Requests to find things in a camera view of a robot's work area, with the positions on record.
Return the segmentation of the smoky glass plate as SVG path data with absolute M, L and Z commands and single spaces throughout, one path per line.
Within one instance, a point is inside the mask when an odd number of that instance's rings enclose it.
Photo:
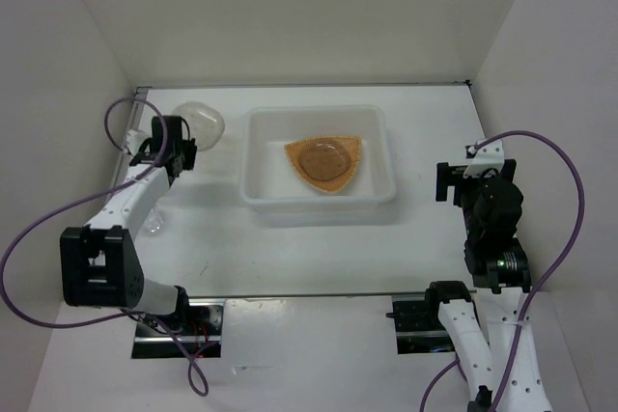
M 317 181 L 337 179 L 351 166 L 350 154 L 334 139 L 318 139 L 306 143 L 300 149 L 297 161 L 302 172 Z
M 225 131 L 223 116 L 203 102 L 187 101 L 178 105 L 172 114 L 182 117 L 188 123 L 197 151 L 212 149 Z

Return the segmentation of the woven bamboo fan tray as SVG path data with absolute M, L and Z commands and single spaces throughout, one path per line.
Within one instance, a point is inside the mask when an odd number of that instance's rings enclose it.
M 358 136 L 311 137 L 284 146 L 296 174 L 312 188 L 329 195 L 341 193 L 355 177 L 362 154 Z

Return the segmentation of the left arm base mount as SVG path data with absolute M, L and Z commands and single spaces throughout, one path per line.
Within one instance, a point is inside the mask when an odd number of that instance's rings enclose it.
M 198 358 L 220 358 L 224 307 L 224 299 L 191 298 L 186 321 L 164 317 L 163 322 L 189 354 Z M 136 322 L 131 350 L 132 359 L 183 357 L 172 337 L 152 316 L 130 318 Z

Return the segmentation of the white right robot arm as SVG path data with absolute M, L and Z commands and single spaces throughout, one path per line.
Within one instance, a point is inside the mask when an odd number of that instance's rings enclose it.
M 430 283 L 423 317 L 443 328 L 467 382 L 469 411 L 549 411 L 527 297 L 528 259 L 517 239 L 523 196 L 514 185 L 516 163 L 499 139 L 466 149 L 467 163 L 436 167 L 435 198 L 463 213 L 464 261 L 473 290 L 460 281 Z

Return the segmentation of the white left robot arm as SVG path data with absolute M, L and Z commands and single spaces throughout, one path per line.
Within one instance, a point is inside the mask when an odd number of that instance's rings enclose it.
M 186 290 L 145 277 L 134 238 L 175 179 L 193 168 L 197 147 L 183 136 L 180 116 L 152 118 L 152 136 L 129 162 L 126 188 L 81 228 L 60 237 L 65 302 L 73 307 L 117 308 L 157 316 L 170 334 L 186 331 L 192 311 Z

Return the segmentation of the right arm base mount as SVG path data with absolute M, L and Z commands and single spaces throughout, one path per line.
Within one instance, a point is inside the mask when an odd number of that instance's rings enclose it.
M 395 295 L 385 316 L 395 327 L 397 352 L 405 354 L 448 353 L 454 345 L 421 293 Z

